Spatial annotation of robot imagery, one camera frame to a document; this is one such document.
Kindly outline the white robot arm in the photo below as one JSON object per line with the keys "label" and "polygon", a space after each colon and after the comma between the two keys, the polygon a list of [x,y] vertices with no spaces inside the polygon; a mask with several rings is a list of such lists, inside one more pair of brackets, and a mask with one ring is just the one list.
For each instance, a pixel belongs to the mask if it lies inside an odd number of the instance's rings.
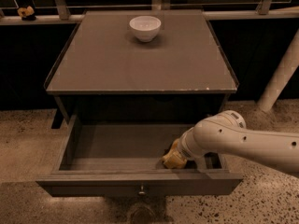
{"label": "white robot arm", "polygon": [[202,119],[186,131],[168,158],[168,167],[178,168],[209,152],[238,156],[284,174],[299,175],[298,133],[249,130],[243,117],[233,110]]}

